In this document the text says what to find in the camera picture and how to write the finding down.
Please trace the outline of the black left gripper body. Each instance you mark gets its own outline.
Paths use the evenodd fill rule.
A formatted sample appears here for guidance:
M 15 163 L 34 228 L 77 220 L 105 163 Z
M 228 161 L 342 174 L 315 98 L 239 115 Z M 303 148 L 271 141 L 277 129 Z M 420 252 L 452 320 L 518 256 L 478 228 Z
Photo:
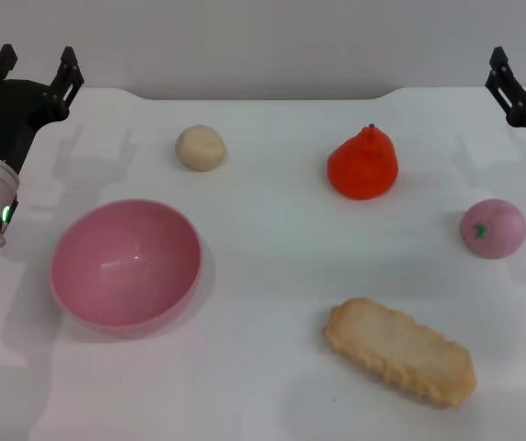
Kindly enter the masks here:
M 26 162 L 37 132 L 69 116 L 69 85 L 30 80 L 0 82 L 0 160 L 16 173 Z

